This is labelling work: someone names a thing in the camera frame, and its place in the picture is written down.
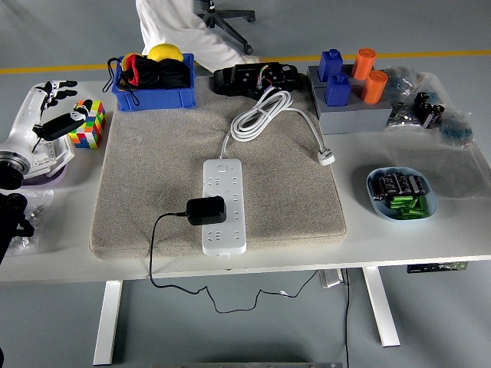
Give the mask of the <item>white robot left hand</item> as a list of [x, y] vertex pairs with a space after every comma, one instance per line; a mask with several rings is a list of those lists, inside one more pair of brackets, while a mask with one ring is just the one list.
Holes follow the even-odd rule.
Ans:
[[34, 152], [39, 140], [53, 141], [80, 127], [88, 118], [94, 102], [86, 99], [79, 107], [45, 123], [43, 113], [60, 100], [77, 94], [74, 80], [50, 80], [33, 86], [28, 92], [1, 150], [20, 156]]

